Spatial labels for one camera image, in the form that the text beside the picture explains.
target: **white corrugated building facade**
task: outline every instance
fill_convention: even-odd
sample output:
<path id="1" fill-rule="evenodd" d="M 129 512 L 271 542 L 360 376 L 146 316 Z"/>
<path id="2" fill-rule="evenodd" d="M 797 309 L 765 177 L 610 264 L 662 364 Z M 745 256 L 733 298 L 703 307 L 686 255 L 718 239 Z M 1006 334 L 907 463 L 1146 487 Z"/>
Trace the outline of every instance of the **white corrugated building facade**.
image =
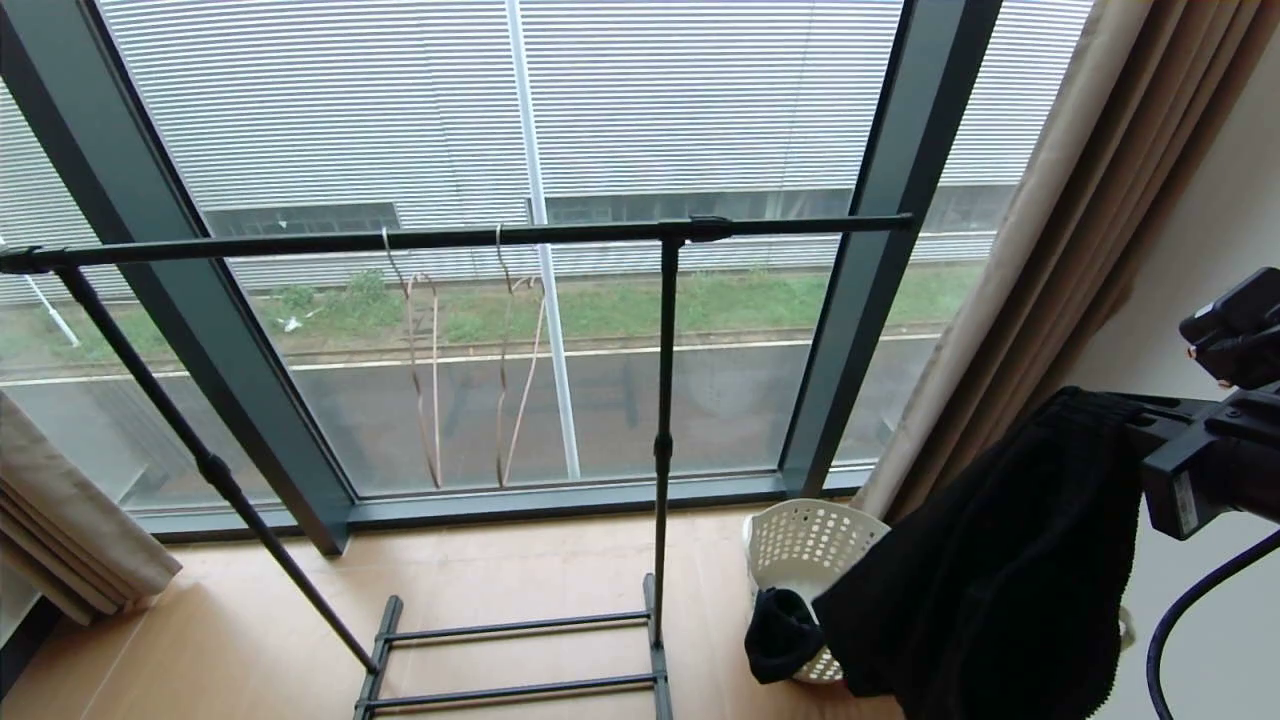
<path id="1" fill-rule="evenodd" d="M 503 0 L 102 5 L 215 232 L 527 222 Z M 552 222 L 847 209 L 899 3 L 521 6 Z M 1088 10 L 1087 0 L 1005 1 L 918 260 L 984 256 Z M 0 234 L 10 245 L 96 242 L 8 92 Z M 691 252 L 686 266 L 820 266 L 833 252 L 833 237 L 736 240 Z M 531 251 L 507 260 L 516 272 L 534 266 Z M 635 245 L 562 247 L 556 260 L 563 275 L 657 268 Z M 492 251 L 404 263 L 438 279 L 498 273 Z M 233 268 L 265 290 L 342 283 L 384 264 L 347 255 Z M 119 275 L 97 281 L 127 293 Z M 0 279 L 0 302 L 33 300 L 22 281 Z"/>

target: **white plastic basket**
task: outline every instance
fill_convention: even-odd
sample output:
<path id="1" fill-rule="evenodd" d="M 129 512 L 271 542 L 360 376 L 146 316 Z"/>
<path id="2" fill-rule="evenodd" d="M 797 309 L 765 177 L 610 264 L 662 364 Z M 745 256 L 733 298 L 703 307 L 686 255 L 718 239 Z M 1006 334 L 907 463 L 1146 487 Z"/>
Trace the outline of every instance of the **white plastic basket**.
<path id="1" fill-rule="evenodd" d="M 888 532 L 888 525 L 845 505 L 822 500 L 788 500 L 751 515 L 742 524 L 746 569 L 754 607 L 758 588 L 787 588 L 804 598 L 822 594 Z M 840 664 L 823 647 L 794 679 L 835 683 Z"/>

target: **beige curtain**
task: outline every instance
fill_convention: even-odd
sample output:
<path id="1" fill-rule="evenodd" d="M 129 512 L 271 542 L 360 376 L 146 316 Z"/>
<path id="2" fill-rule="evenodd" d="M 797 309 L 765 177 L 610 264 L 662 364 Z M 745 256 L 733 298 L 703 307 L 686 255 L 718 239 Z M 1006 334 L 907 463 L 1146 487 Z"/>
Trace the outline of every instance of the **beige curtain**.
<path id="1" fill-rule="evenodd" d="M 0 560 L 88 624 L 182 568 L 0 393 Z"/>
<path id="2" fill-rule="evenodd" d="M 1100 0 L 992 250 L 856 503 L 890 521 L 1052 393 L 1123 302 L 1280 13 Z"/>

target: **clothes rack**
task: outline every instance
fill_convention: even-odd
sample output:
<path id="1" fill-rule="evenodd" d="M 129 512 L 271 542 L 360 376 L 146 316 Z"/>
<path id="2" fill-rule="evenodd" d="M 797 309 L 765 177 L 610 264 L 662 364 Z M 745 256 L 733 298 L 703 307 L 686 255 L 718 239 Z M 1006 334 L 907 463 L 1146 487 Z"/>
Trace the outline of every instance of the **clothes rack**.
<path id="1" fill-rule="evenodd" d="M 92 284 L 81 270 L 92 265 L 120 265 L 128 263 L 154 263 L 184 259 L 224 259 L 261 255 L 302 255 L 320 252 L 358 252 L 419 250 L 431 247 L 484 247 L 494 243 L 492 228 L 452 228 L 426 232 L 392 233 L 335 233 L 314 236 L 268 236 L 253 238 L 206 238 L 152 243 L 115 243 L 93 247 L 8 249 L 0 252 L 0 273 L 41 274 L 55 273 L 67 286 L 72 297 L 84 307 L 86 314 L 102 333 L 111 350 L 119 356 L 129 374 L 151 400 L 156 410 L 183 446 L 195 459 L 205 480 L 232 506 L 253 536 L 275 559 L 298 591 L 324 618 L 338 638 L 365 667 L 365 682 L 355 706 L 356 720 L 369 720 L 380 710 L 453 706 L 465 702 L 511 701 L 531 696 L 599 692 L 611 688 L 652 687 L 657 717 L 672 717 L 671 692 L 667 678 L 667 657 L 663 642 L 663 587 L 666 569 L 667 498 L 671 475 L 673 438 L 671 436 L 671 396 L 676 336 L 676 274 L 680 249 L 686 242 L 709 242 L 745 234 L 803 234 L 824 232 L 876 232 L 911 227 L 915 219 L 909 214 L 886 217 L 841 217 L 795 220 L 730 220 L 718 217 L 690 218 L 689 220 L 655 223 L 614 223 L 603 225 L 521 225 L 502 228 L 502 243 L 572 243 L 657 240 L 662 242 L 662 307 L 659 338 L 658 430 L 654 437 L 654 471 L 657 478 L 654 523 L 654 570 L 644 577 L 645 607 L 640 611 L 609 615 L 588 615 L 552 620 L 531 620 L 498 625 L 479 625 L 445 630 L 399 632 L 398 624 L 403 602 L 390 596 L 383 619 L 369 652 L 356 639 L 306 573 L 289 556 L 280 541 L 253 509 L 232 475 L 230 468 L 204 443 L 196 430 L 165 393 L 146 361 L 138 355 L 120 327 L 111 318 Z M 467 692 L 436 693 L 428 696 L 380 698 L 383 675 L 392 648 L 397 643 L 467 638 L 490 634 L 580 628 L 585 625 L 616 626 L 622 623 L 644 621 L 649 629 L 652 671 L 635 675 L 594 678 L 535 685 L 517 685 Z"/>

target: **road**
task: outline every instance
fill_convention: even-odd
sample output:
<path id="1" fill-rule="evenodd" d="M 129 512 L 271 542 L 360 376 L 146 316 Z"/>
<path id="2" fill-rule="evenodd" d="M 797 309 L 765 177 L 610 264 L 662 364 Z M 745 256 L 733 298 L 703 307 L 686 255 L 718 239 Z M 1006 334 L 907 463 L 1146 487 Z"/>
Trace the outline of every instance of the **road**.
<path id="1" fill-rule="evenodd" d="M 879 343 L 841 460 L 879 455 L 932 352 L 933 337 Z M 676 354 L 672 430 L 677 473 L 773 466 L 782 447 L 808 343 L 684 348 Z M 506 364 L 502 419 L 509 443 L 529 359 Z M 421 492 L 430 477 L 407 365 L 294 368 L 294 378 L 348 477 L 362 495 Z M 430 368 L 421 366 L 430 430 Z M 648 351 L 571 354 L 570 393 L 582 475 L 645 477 L 653 470 L 658 355 Z M 549 359 L 538 360 L 511 462 L 513 484 L 563 482 L 561 423 Z M 186 375 L 161 380 L 216 452 L 224 454 L 256 498 L 269 498 L 230 433 Z M 442 363 L 440 445 L 447 488 L 495 487 L 499 364 L 494 359 Z M 4 383 L 5 392 L 91 477 L 125 505 L 191 505 L 214 500 L 195 477 L 136 386 L 127 379 Z M 506 460 L 506 451 L 502 451 Z"/>

